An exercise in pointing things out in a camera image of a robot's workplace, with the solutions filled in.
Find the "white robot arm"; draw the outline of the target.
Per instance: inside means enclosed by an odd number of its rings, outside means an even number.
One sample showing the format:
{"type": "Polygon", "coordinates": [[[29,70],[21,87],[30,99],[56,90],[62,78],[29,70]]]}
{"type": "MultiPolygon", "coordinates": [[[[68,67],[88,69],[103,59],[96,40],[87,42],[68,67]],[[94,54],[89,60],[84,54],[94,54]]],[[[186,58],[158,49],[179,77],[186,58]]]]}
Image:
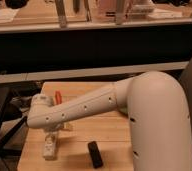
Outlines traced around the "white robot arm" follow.
{"type": "Polygon", "coordinates": [[[48,129],[123,107],[128,110],[134,171],[192,171],[187,98],[180,83],[164,72],[112,82],[60,105],[36,94],[27,125],[48,129]]]}

